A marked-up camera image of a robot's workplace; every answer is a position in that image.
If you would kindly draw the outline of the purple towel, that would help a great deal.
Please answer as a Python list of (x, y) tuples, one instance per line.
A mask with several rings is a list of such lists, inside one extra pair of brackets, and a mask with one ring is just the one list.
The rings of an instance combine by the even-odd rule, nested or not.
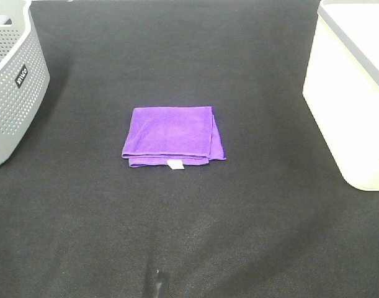
[(226, 159), (213, 107), (137, 107), (122, 148), (132, 168)]

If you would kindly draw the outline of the white plastic basket grey rim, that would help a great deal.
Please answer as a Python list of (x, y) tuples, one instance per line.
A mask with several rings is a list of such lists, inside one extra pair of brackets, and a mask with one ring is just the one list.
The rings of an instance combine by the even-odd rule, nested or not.
[(303, 97), (344, 180), (379, 191), (379, 1), (321, 1)]

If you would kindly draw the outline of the grey perforated plastic basket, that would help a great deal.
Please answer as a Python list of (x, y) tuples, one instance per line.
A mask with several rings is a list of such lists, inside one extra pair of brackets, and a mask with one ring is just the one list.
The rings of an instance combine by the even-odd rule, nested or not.
[(26, 133), (50, 82), (30, 6), (0, 1), (0, 165)]

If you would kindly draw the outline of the black table cloth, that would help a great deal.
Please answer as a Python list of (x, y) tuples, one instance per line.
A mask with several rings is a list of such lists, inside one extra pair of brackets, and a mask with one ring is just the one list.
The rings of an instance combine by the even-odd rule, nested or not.
[[(379, 297), (379, 192), (302, 96), (317, 8), (34, 2), (50, 84), (0, 166), (0, 297)], [(212, 106), (226, 160), (129, 167), (140, 106)]]

